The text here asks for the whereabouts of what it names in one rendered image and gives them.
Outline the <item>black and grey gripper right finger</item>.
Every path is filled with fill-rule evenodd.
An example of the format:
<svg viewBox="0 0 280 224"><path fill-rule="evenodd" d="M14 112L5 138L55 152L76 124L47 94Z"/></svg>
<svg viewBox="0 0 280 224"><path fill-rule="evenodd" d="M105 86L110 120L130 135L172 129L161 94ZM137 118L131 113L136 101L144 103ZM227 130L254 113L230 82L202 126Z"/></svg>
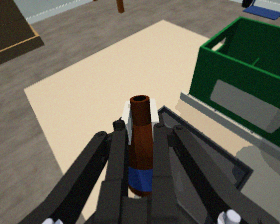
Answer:
<svg viewBox="0 0 280 224"><path fill-rule="evenodd" d="M151 224L179 224L169 147L192 182L215 224L280 224L241 193L183 125L166 127L150 99L153 135Z"/></svg>

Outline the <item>brown bottle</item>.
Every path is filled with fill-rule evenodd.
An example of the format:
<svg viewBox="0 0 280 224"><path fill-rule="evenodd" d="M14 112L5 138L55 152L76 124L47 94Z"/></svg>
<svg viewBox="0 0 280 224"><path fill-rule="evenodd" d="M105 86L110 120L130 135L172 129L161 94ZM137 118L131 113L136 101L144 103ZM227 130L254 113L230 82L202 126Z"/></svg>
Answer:
<svg viewBox="0 0 280 224"><path fill-rule="evenodd" d="M150 97L137 95L130 98L133 120L129 145L128 188L139 197L152 195L153 135Z"/></svg>

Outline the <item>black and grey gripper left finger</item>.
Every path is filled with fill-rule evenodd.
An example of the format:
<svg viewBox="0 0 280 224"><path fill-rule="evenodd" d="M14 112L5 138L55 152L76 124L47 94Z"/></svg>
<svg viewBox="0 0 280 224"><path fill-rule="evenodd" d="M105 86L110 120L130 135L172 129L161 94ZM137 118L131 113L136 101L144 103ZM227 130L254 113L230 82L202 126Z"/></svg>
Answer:
<svg viewBox="0 0 280 224"><path fill-rule="evenodd" d="M112 124L114 131L97 132L46 199L18 224L75 224L107 161L92 224L121 224L122 196L128 197L130 101Z"/></svg>

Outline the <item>dark grey rectangular tray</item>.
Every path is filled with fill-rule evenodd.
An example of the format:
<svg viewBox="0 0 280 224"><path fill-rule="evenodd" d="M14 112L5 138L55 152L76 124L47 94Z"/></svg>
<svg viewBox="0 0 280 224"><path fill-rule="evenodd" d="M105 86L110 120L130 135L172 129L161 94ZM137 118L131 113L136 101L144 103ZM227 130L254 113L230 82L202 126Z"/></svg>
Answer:
<svg viewBox="0 0 280 224"><path fill-rule="evenodd" d="M241 191L252 175L253 169L165 105L157 110L157 112L162 114L166 127L173 128L175 125L185 126L234 186ZM181 205L198 224L215 224L200 200L198 193L173 150L173 147L169 147L169 156L176 202Z"/></svg>

